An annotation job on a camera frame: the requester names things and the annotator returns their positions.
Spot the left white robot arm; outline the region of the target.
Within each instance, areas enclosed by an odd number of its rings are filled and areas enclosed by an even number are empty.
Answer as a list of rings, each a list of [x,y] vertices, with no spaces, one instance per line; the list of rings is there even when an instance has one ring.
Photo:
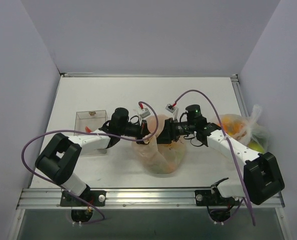
[[[141,140],[150,134],[147,121],[132,123],[129,112],[123,107],[115,110],[110,120],[91,135],[65,136],[55,134],[35,161],[35,167],[52,180],[72,193],[71,199],[79,206],[91,200],[90,187],[75,173],[78,158],[96,150],[113,147],[120,136]]]

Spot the orange plastic shopping bag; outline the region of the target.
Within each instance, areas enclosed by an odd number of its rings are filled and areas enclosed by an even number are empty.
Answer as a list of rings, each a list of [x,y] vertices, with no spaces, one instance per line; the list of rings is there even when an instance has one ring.
[[[152,174],[171,174],[175,172],[185,158],[187,146],[183,137],[170,144],[158,144],[157,137],[163,130],[165,120],[169,117],[164,114],[158,116],[158,126],[155,117],[149,116],[147,127],[150,132],[157,130],[148,144],[131,143],[137,160]]]

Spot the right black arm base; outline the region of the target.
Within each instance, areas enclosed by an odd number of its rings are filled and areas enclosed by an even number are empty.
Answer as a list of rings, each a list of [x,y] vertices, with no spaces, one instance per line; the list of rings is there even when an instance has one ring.
[[[238,210],[242,202],[234,197],[222,197],[218,190],[194,191],[195,205],[206,207],[208,216],[215,225],[224,225]]]

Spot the fake watermelon slice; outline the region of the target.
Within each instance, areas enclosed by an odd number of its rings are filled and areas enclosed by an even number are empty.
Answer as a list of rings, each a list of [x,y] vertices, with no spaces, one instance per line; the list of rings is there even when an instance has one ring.
[[[86,133],[91,133],[92,130],[91,130],[89,127],[86,126],[86,127],[85,127],[85,132],[86,132]]]

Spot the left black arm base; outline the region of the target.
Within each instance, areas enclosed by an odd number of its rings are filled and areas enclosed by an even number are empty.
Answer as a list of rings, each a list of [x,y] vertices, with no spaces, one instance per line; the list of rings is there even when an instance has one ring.
[[[87,225],[99,223],[106,219],[100,207],[106,204],[105,190],[86,189],[80,196],[75,196],[66,190],[61,193],[59,206],[70,208],[69,218],[73,223]]]

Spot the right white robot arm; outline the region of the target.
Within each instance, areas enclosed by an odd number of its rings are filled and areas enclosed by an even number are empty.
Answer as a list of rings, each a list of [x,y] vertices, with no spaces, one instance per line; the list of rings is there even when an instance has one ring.
[[[157,143],[170,144],[181,136],[192,135],[203,146],[233,160],[239,180],[234,182],[226,177],[217,181],[213,185],[215,189],[210,192],[213,203],[221,205],[228,198],[246,198],[260,205],[285,188],[277,159],[272,153],[260,153],[230,137],[220,126],[207,121],[198,104],[187,106],[184,115],[186,121],[173,118],[164,121]]]

